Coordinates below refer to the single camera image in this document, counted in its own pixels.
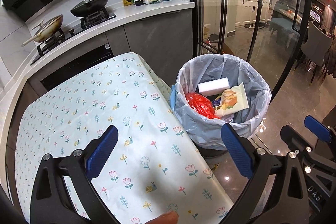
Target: frying pan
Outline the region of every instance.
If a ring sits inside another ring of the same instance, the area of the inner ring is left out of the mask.
[[[73,7],[70,12],[75,17],[86,17],[104,8],[108,0],[83,0]]]
[[[63,23],[63,15],[56,16],[52,19],[50,19],[48,22],[43,23],[44,19],[40,22],[39,25],[32,28],[34,30],[37,27],[40,27],[39,30],[35,33],[35,35],[31,38],[29,38],[27,41],[23,42],[21,47],[27,45],[30,41],[36,41],[36,42],[44,42],[49,37],[51,37],[55,32],[58,31],[58,29],[61,27]]]

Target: person's finger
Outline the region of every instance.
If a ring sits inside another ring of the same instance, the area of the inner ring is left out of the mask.
[[[179,216],[176,212],[167,212],[160,216],[158,216],[155,219],[152,219],[145,224],[177,224],[177,221],[179,220]]]

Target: white sponge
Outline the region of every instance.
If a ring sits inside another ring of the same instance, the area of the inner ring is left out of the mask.
[[[230,84],[227,77],[198,84],[198,92],[205,97],[222,94],[224,90],[229,88]]]

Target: trash can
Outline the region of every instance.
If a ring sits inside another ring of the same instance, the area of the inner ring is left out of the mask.
[[[227,77],[230,86],[244,83],[249,108],[234,115],[232,127],[239,136],[252,138],[263,121],[271,91],[261,75],[246,61],[233,55],[204,54],[189,60],[179,71],[173,90],[174,114],[194,143],[204,149],[226,150],[221,127],[226,122],[208,119],[194,111],[185,95],[195,92],[199,83]]]

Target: tablecloth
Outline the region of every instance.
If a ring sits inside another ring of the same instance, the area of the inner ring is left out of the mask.
[[[122,223],[176,211],[179,223],[219,223],[232,201],[173,115],[169,87],[137,54],[96,65],[47,92],[24,112],[16,143],[16,185],[30,219],[34,178],[44,154],[68,156],[113,124],[116,147],[92,184]],[[78,213],[87,214],[71,183]]]

